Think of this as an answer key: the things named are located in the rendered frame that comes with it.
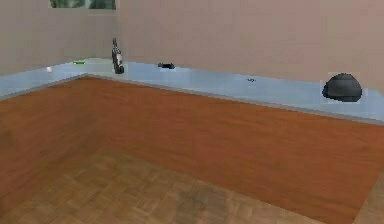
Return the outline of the dark framed window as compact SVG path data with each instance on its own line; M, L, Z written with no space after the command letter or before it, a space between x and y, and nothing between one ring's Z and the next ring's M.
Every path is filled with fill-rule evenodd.
M116 9L116 0L49 0L49 3L52 8Z

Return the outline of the black dome-shaped bowl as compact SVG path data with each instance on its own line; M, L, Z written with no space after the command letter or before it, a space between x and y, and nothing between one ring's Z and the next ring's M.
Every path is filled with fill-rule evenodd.
M322 95L341 102L357 102L362 97L362 87L352 74L339 73L325 83Z

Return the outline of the brown kitchen counter cabinet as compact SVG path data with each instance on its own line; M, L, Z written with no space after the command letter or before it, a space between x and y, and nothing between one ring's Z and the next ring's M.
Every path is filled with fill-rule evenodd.
M0 76L0 102L90 117L106 146L325 224L384 224L384 96L107 59Z

